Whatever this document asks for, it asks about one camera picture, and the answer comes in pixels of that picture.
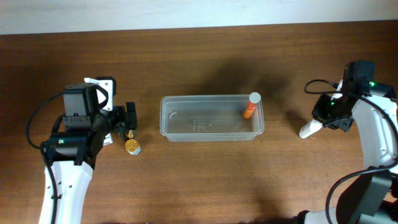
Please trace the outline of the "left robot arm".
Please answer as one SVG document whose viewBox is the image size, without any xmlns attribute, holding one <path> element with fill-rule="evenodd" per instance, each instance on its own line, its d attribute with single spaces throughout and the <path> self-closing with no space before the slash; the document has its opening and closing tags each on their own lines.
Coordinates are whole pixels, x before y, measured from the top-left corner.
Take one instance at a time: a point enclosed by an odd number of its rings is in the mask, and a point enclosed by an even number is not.
<svg viewBox="0 0 398 224">
<path fill-rule="evenodd" d="M 62 92 L 65 113 L 40 145 L 45 162 L 45 193 L 40 223 L 80 223 L 96 156 L 109 133 L 127 141 L 137 128 L 136 106 L 106 107 L 112 91 L 95 83 L 67 85 Z"/>
</svg>

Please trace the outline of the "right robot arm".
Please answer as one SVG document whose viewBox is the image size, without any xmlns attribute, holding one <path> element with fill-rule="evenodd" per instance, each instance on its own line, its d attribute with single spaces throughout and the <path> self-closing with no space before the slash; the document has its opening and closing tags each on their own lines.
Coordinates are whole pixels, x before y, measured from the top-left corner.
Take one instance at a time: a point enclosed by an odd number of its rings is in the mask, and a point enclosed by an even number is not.
<svg viewBox="0 0 398 224">
<path fill-rule="evenodd" d="M 337 180 L 319 212 L 302 211 L 296 223 L 397 223 L 397 96 L 394 87 L 374 80 L 375 65 L 365 60 L 345 65 L 343 78 L 316 102 L 302 139 L 321 128 L 359 130 L 364 169 Z"/>
</svg>

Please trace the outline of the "white spray bottle clear cap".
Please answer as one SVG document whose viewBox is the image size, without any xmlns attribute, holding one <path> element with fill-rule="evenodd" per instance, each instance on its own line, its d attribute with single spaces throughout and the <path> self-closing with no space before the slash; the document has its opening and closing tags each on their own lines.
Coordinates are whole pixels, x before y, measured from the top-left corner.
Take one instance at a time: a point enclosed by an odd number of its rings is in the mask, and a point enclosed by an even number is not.
<svg viewBox="0 0 398 224">
<path fill-rule="evenodd" d="M 310 135 L 314 134 L 315 132 L 321 130 L 323 127 L 323 124 L 315 119 L 312 119 L 310 122 L 308 122 L 306 125 L 304 125 L 300 132 L 299 132 L 299 137 L 302 139 L 305 139 L 309 137 Z"/>
</svg>

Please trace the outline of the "orange tube white cap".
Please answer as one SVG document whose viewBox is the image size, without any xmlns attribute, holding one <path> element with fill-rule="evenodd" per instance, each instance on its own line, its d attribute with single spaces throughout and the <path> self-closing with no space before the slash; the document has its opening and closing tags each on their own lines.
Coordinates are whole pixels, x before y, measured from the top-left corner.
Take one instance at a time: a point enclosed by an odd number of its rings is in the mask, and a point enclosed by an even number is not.
<svg viewBox="0 0 398 224">
<path fill-rule="evenodd" d="M 244 119 L 251 119 L 257 104 L 261 101 L 261 95 L 258 92 L 252 92 L 249 95 L 249 101 L 243 113 Z"/>
</svg>

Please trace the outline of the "dark bottle white cap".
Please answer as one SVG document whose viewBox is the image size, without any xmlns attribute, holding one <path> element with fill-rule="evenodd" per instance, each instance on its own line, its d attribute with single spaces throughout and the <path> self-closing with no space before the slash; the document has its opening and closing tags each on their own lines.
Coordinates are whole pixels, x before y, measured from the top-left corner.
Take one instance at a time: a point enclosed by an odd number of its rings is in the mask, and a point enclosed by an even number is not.
<svg viewBox="0 0 398 224">
<path fill-rule="evenodd" d="M 126 137 L 127 137 L 128 139 L 134 139 L 134 136 L 135 136 L 135 130 L 129 130 L 129 131 L 126 133 Z"/>
</svg>

